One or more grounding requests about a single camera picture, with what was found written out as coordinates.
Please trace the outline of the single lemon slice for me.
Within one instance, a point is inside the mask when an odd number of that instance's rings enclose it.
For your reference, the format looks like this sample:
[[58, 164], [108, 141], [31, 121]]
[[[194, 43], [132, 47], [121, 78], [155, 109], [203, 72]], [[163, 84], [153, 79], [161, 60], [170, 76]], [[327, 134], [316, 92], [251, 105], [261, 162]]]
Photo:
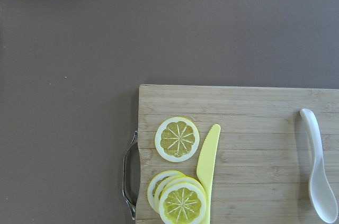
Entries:
[[200, 143], [196, 125], [184, 117], [163, 121], [155, 134], [155, 147], [159, 155], [169, 162], [183, 162], [191, 158]]

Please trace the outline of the stacked lemon slice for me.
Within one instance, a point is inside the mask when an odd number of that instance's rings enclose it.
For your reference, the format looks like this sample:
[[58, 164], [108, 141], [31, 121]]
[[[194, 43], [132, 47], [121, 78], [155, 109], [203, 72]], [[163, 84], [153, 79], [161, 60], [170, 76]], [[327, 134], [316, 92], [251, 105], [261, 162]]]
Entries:
[[163, 223], [200, 223], [207, 210], [204, 190], [188, 182], [179, 182], [163, 191], [159, 200]]
[[150, 181], [148, 185], [148, 189], [147, 189], [147, 199], [153, 210], [154, 210], [154, 191], [156, 190], [156, 185], [158, 185], [158, 183], [162, 179], [165, 179], [166, 177], [173, 176], [173, 175], [185, 176], [180, 171], [169, 170], [169, 171], [163, 171], [163, 172], [158, 173]]
[[187, 182], [187, 183], [193, 184], [203, 191], [202, 185], [194, 178], [191, 178], [188, 176], [179, 176], [179, 175], [173, 175], [173, 176], [166, 177], [165, 179], [162, 179], [158, 183], [158, 185], [156, 185], [156, 190], [154, 191], [154, 210], [157, 213], [159, 213], [159, 201], [160, 201], [162, 192], [166, 188], [170, 187], [171, 185], [174, 185], [180, 182]]

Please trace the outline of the wooden cutting board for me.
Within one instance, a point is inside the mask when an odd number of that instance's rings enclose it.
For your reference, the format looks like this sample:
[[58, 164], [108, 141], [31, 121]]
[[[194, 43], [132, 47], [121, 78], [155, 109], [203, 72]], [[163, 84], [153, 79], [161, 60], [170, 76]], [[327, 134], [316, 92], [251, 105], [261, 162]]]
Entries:
[[204, 139], [213, 124], [221, 134], [212, 189], [212, 223], [321, 223], [311, 205], [311, 148], [299, 111], [314, 112], [322, 134], [325, 169], [338, 193], [338, 90], [308, 88], [141, 85], [138, 149], [140, 189], [136, 223], [161, 223], [147, 187], [159, 172], [196, 176], [198, 154], [164, 160], [155, 148], [159, 125], [185, 117]]

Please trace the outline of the front stacked lemon slice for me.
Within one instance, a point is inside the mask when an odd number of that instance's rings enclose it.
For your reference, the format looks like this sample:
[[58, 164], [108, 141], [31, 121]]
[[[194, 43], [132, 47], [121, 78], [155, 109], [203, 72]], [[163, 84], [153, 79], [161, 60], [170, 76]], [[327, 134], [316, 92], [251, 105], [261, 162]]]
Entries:
[[204, 190], [188, 182], [179, 182], [163, 191], [159, 200], [163, 223], [200, 223], [207, 210]]

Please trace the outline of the middle stacked lemon slice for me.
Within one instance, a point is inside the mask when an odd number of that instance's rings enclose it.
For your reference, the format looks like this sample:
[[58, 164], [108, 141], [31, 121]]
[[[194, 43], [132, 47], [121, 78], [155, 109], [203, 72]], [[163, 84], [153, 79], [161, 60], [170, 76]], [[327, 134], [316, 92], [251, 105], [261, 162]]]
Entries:
[[174, 185], [180, 182], [187, 182], [187, 183], [193, 184], [203, 191], [202, 185], [194, 178], [191, 178], [188, 176], [179, 176], [179, 175], [173, 175], [173, 176], [166, 177], [165, 179], [162, 179], [158, 183], [158, 185], [156, 185], [156, 190], [154, 191], [154, 210], [157, 213], [159, 213], [159, 201], [160, 201], [162, 192], [166, 188], [170, 187], [171, 185]]

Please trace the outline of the white spoon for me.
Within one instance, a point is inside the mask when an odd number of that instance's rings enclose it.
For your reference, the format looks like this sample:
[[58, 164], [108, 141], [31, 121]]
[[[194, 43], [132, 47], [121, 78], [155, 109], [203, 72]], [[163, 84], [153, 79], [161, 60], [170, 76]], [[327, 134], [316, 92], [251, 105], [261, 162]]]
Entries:
[[322, 138], [315, 114], [310, 109], [301, 109], [312, 151], [312, 167], [308, 182], [311, 203], [325, 223], [334, 223], [338, 217], [338, 205], [325, 172]]

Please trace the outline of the back stacked lemon slice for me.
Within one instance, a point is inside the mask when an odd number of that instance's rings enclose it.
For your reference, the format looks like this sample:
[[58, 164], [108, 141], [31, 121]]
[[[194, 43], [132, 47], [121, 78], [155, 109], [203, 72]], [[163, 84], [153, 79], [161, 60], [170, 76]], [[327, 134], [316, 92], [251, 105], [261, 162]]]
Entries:
[[180, 171], [169, 170], [169, 171], [163, 171], [163, 172], [158, 173], [150, 181], [148, 185], [148, 189], [147, 189], [147, 199], [153, 210], [154, 210], [154, 191], [156, 190], [156, 185], [158, 185], [158, 183], [162, 179], [165, 179], [166, 177], [173, 176], [173, 175], [185, 176]]

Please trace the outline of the yellow plastic knife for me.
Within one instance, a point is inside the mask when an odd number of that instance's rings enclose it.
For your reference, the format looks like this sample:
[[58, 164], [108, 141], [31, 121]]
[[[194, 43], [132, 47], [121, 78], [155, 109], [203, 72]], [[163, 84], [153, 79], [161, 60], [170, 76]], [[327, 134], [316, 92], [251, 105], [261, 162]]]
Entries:
[[196, 173], [207, 198], [206, 213], [201, 223], [210, 223], [212, 184], [220, 132], [220, 125], [214, 124], [211, 127], [203, 142], [198, 158]]

